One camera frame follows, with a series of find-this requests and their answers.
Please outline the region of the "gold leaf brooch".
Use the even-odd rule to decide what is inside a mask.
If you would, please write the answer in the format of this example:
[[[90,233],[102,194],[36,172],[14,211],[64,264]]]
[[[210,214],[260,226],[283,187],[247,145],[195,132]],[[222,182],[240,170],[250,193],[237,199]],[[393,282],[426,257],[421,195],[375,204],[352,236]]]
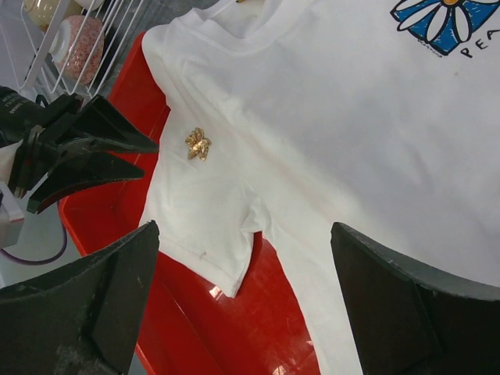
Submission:
[[[196,127],[186,138],[185,144],[188,146],[187,159],[207,159],[209,148],[212,142],[205,136],[203,129]]]

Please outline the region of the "white t-shirt daisy print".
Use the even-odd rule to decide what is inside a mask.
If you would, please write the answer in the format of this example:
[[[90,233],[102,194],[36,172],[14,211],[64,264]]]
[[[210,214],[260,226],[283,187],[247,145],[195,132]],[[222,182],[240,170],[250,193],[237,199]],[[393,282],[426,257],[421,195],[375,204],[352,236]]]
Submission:
[[[498,2],[220,1],[141,47],[260,201],[321,373],[362,371],[334,223],[498,284]]]

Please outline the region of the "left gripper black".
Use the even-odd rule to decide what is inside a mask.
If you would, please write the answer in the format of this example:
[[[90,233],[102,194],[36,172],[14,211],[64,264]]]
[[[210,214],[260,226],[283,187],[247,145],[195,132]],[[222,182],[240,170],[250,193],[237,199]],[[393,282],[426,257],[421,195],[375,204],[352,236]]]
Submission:
[[[140,132],[106,98],[96,95],[83,108],[78,94],[60,95],[43,107],[10,87],[1,87],[1,146],[14,156],[2,174],[17,198],[33,191],[27,211],[39,214],[68,195],[103,184],[139,180],[143,169],[108,152],[154,153],[158,145]]]

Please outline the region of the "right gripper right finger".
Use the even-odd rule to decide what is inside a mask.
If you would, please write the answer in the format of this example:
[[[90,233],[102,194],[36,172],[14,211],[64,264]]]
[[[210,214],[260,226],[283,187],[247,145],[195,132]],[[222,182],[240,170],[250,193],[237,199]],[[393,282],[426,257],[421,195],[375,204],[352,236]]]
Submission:
[[[499,289],[335,223],[331,248],[364,374],[497,374]]]

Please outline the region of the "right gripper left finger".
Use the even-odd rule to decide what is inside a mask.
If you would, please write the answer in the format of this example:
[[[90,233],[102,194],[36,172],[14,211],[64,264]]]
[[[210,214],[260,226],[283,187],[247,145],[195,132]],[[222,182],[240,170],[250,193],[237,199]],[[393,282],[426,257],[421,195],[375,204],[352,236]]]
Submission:
[[[159,252],[150,221],[90,255],[1,289],[3,374],[126,374]]]

